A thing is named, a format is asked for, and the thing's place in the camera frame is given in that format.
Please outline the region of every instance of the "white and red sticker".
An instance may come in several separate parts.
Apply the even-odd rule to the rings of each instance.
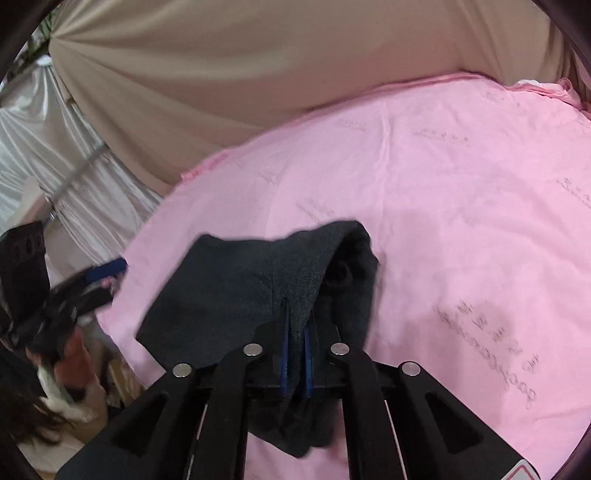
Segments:
[[[527,460],[521,460],[501,480],[540,480]]]

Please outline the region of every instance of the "pink fabric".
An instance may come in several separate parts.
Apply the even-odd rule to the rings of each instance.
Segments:
[[[151,384],[163,371],[135,332],[195,237],[358,219],[381,263],[370,356],[419,362],[550,479],[591,421],[591,122],[565,99],[580,108],[560,85],[461,74],[222,152],[145,224],[99,321]],[[342,435],[305,460],[249,437],[247,480],[347,472]]]

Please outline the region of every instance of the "dark gray cloth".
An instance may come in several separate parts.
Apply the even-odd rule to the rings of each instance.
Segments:
[[[288,391],[260,405],[249,428],[294,456],[330,441],[333,405],[294,398],[300,384],[303,328],[333,322],[344,342],[363,346],[378,262],[359,222],[338,221],[277,241],[225,241],[201,236],[164,286],[137,339],[166,369],[219,362],[249,343],[257,327],[290,308]],[[319,412],[329,423],[318,424]]]

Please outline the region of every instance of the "silver screw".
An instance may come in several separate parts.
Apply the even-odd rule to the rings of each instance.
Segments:
[[[262,353],[262,347],[258,343],[249,343],[242,349],[245,355],[257,356]]]
[[[349,345],[346,343],[333,343],[330,346],[330,351],[335,355],[347,355],[349,353]]]
[[[405,364],[402,364],[402,373],[409,377],[416,377],[421,373],[421,367],[415,362],[406,362]]]
[[[177,378],[184,378],[191,375],[193,369],[189,364],[177,364],[173,368],[173,375]]]

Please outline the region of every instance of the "beige curtain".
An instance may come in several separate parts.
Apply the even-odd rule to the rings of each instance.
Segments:
[[[205,156],[386,82],[570,68],[531,0],[69,0],[50,53],[114,153],[164,194]]]

